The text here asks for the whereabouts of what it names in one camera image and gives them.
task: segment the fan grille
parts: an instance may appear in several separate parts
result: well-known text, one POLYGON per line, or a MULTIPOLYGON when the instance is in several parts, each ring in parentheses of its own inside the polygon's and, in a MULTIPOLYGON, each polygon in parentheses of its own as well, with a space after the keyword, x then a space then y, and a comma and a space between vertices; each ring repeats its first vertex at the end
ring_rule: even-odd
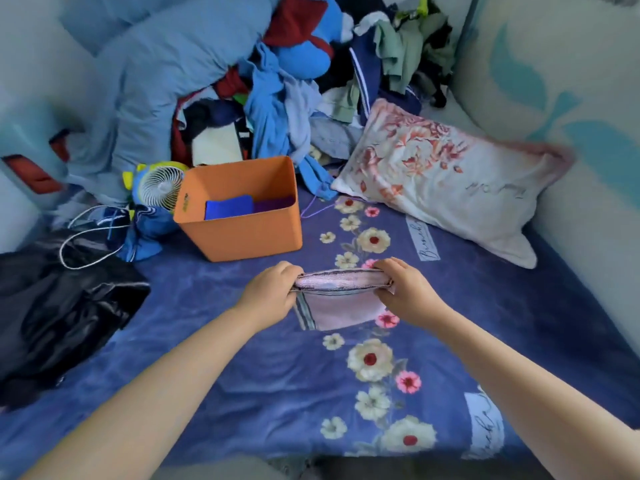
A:
POLYGON ((173 212, 184 172, 174 166, 160 166, 150 170, 140 181, 138 198, 149 207, 164 207, 173 212))

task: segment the hand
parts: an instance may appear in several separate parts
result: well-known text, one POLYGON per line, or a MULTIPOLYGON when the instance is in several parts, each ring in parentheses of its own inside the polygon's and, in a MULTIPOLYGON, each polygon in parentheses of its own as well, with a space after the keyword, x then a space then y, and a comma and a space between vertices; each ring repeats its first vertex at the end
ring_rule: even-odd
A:
POLYGON ((374 266, 393 279, 393 293, 380 289, 376 295, 401 320, 432 329, 451 312, 416 268, 398 258, 382 259, 374 266))
POLYGON ((296 302, 291 287, 303 273, 300 266, 286 261, 265 269, 249 282, 234 308, 249 316, 256 333, 276 324, 296 302))

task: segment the small electric fan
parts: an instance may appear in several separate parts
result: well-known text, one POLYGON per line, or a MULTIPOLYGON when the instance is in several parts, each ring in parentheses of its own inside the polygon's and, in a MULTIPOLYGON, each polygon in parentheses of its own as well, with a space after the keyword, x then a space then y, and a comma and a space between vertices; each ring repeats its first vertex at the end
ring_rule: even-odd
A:
POLYGON ((184 172, 188 169, 178 162, 140 164, 135 173, 126 171, 122 178, 125 187, 131 190, 134 203, 162 207, 173 213, 184 172))

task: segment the orange bin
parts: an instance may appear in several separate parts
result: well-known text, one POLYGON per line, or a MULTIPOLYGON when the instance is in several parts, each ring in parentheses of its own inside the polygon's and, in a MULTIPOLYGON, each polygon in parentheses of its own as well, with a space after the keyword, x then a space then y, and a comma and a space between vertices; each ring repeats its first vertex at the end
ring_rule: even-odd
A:
POLYGON ((199 166, 184 176, 174 220, 210 261, 233 261, 302 247, 298 188, 289 157, 199 166), (208 200, 251 195, 253 201, 294 197, 292 206, 246 216, 204 220, 208 200))

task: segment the person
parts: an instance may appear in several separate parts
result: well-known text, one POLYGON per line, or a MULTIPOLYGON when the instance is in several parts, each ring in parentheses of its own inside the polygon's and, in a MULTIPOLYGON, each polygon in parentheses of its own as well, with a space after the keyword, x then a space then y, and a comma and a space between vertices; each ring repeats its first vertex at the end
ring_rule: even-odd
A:
MULTIPOLYGON (((378 297, 443 341, 557 480, 640 479, 640 436, 612 414, 464 316, 421 273, 378 261, 395 284, 378 297)), ((23 480, 143 480, 156 471, 222 370, 257 332, 283 320, 303 272, 281 262, 256 276, 236 306, 149 366, 101 405, 23 480)))

